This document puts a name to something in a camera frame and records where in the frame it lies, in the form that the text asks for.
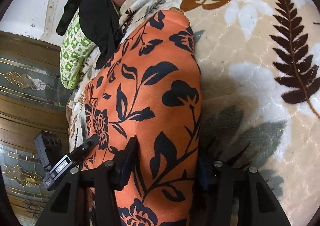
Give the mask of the orange black floral garment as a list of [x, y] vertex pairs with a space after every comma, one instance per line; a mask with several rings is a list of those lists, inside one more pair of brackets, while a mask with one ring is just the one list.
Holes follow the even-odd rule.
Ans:
[[116, 192], [122, 225], [187, 225], [201, 114], [194, 33], [184, 14], [162, 10], [121, 43], [85, 89], [89, 135], [99, 144], [85, 170], [139, 142], [128, 184]]

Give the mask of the brown wooden glass cabinet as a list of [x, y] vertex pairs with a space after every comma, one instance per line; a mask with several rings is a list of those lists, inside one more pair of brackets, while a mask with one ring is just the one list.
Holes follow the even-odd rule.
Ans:
[[59, 47], [1, 32], [1, 183], [15, 225], [35, 225], [51, 193], [35, 147], [42, 131], [68, 148], [66, 103], [70, 92], [59, 78]]

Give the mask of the green white patterned pillow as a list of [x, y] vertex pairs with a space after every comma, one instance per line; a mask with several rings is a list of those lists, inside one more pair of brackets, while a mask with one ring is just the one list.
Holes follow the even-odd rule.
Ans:
[[[119, 10], [112, 1], [119, 16]], [[80, 17], [77, 11], [63, 36], [60, 51], [60, 79], [66, 89], [75, 89], [80, 79], [81, 67], [85, 59], [97, 46], [90, 41], [80, 28]]]

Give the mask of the black garment on pillow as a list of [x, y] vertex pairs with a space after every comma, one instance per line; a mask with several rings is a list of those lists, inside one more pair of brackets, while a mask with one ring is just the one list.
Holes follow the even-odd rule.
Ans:
[[67, 31], [76, 12], [79, 12], [80, 28], [84, 35], [100, 50], [96, 69], [110, 65], [114, 53], [123, 38], [119, 29], [119, 16], [111, 0], [68, 0], [57, 25], [60, 36]]

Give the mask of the beige leaf-pattern fleece blanket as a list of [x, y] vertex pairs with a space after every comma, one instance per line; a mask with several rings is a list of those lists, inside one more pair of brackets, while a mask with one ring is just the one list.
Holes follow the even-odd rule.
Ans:
[[[210, 139], [213, 154], [233, 168], [256, 167], [290, 224], [308, 225], [319, 211], [319, 10], [313, 0], [126, 0], [120, 45], [162, 10], [184, 14], [194, 33], [198, 142]], [[103, 68], [95, 69], [99, 55], [96, 47], [85, 59], [68, 102], [71, 149], [91, 136], [85, 89]], [[187, 225], [195, 225], [195, 180]]]

